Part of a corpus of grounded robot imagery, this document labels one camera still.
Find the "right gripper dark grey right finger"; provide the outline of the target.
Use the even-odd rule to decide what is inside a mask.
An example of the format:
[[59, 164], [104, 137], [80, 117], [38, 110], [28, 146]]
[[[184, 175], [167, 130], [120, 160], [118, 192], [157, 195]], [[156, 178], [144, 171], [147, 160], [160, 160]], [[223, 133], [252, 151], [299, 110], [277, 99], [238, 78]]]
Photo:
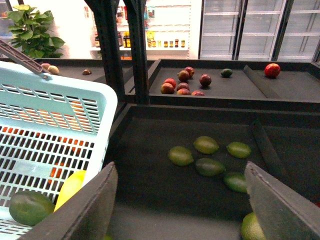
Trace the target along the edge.
[[245, 171], [249, 202], [267, 240], [318, 240], [320, 208], [253, 162]]

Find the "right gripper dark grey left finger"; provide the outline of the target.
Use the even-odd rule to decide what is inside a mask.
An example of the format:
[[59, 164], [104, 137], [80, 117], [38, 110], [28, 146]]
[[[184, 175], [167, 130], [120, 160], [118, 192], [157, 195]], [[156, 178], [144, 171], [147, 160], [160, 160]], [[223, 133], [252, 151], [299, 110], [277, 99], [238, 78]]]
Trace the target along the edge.
[[118, 185], [114, 162], [106, 165], [57, 211], [21, 240], [103, 240], [113, 213]]

